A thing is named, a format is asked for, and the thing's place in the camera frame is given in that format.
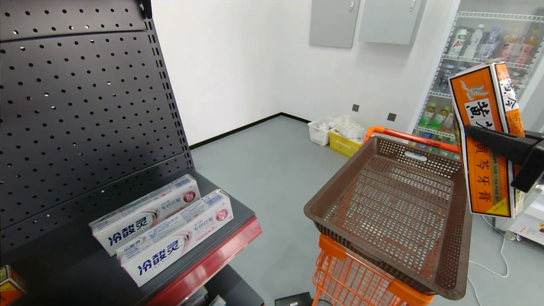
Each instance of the white crate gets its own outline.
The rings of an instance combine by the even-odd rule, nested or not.
[[[328,145],[330,140],[329,130],[322,131],[319,129],[319,125],[323,122],[329,123],[334,121],[335,120],[333,118],[327,117],[325,119],[308,123],[308,128],[310,130],[310,140],[319,144],[320,146]]]

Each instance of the black baseboard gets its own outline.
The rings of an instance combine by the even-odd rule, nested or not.
[[[229,135],[238,133],[238,132],[243,131],[243,130],[245,130],[245,129],[247,129],[247,128],[256,126],[257,124],[261,124],[261,123],[263,123],[263,122],[266,122],[266,121],[268,121],[268,120],[270,120],[270,119],[274,119],[274,118],[279,117],[279,116],[285,116],[285,117],[287,117],[287,118],[291,118],[291,119],[294,119],[294,120],[297,120],[297,121],[300,121],[300,122],[304,122],[304,123],[309,123],[309,122],[310,122],[309,120],[306,120],[306,119],[303,119],[303,118],[300,118],[300,117],[297,117],[297,116],[289,115],[289,114],[286,114],[286,113],[277,113],[277,114],[274,114],[274,115],[272,115],[272,116],[268,116],[268,117],[266,117],[266,118],[263,118],[263,119],[261,119],[261,120],[257,120],[257,121],[255,121],[255,122],[252,122],[252,123],[250,123],[250,124],[246,124],[246,125],[241,126],[241,127],[239,127],[239,128],[235,128],[235,129],[232,130],[232,131],[228,131],[228,132],[226,132],[226,133],[217,135],[217,136],[212,137],[212,138],[210,138],[210,139],[206,139],[206,140],[204,140],[204,141],[201,141],[201,142],[199,142],[199,143],[192,144],[192,145],[189,146],[189,149],[190,149],[190,150],[196,149],[196,148],[198,148],[198,147],[200,147],[200,146],[203,146],[203,145],[205,145],[205,144],[214,142],[214,141],[216,141],[216,140],[220,140],[220,139],[225,138],[225,137],[227,137],[227,136],[229,136]]]
[[[297,121],[300,121],[300,122],[304,122],[304,123],[310,123],[311,122],[310,120],[306,120],[306,119],[303,119],[303,118],[300,118],[300,117],[297,117],[297,116],[293,116],[293,115],[290,115],[290,114],[286,114],[286,113],[280,113],[279,115],[285,116],[287,118],[291,118],[291,119],[294,119],[294,120],[297,120]]]

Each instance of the shopping cart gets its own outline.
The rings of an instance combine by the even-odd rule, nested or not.
[[[460,161],[382,133],[459,152],[384,127],[304,207],[321,235],[314,284],[337,306],[423,306],[466,292],[472,215]]]
[[[322,249],[313,283],[312,306],[326,301],[333,306],[425,306],[433,295],[419,293],[369,261],[321,234]]]

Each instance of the cable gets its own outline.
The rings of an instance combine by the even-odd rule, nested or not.
[[[504,260],[504,263],[506,265],[506,274],[505,275],[500,275],[499,273],[494,272],[494,271],[490,270],[489,268],[486,268],[483,265],[481,265],[481,264],[479,264],[479,263],[477,263],[475,261],[472,261],[472,260],[469,260],[468,262],[470,262],[472,264],[475,264],[475,265],[487,270],[488,272],[491,272],[491,273],[495,274],[496,276],[499,276],[499,277],[502,277],[502,278],[507,278],[508,274],[510,273],[510,267],[508,266],[508,261],[506,260],[506,257],[503,254],[504,243],[506,242],[506,235],[504,235],[501,231],[499,231],[491,223],[489,223],[489,221],[487,221],[487,219],[484,216],[482,216],[482,219],[485,221],[485,223],[487,223],[489,226],[491,226],[496,232],[501,234],[502,237],[503,237],[503,245],[500,247],[500,255],[502,256],[502,258]],[[478,292],[476,291],[476,286],[474,286],[474,283],[472,282],[470,277],[468,277],[468,282],[472,285],[472,289],[474,289],[474,295],[476,296],[476,301],[478,302],[478,305],[482,306],[482,304],[480,302],[480,298],[478,297]]]

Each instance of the gray floor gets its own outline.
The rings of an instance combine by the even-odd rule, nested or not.
[[[285,117],[192,152],[196,169],[253,209],[263,229],[231,266],[269,306],[276,298],[296,293],[309,291],[313,296],[318,232],[302,208],[348,159],[328,146],[310,142],[307,125]],[[471,260],[504,274],[501,243],[499,233],[480,217],[474,218]],[[544,248],[506,241],[504,254],[510,265],[507,278],[472,264],[469,268],[483,306],[541,305]],[[469,287],[460,301],[437,297],[432,305],[477,302]]]

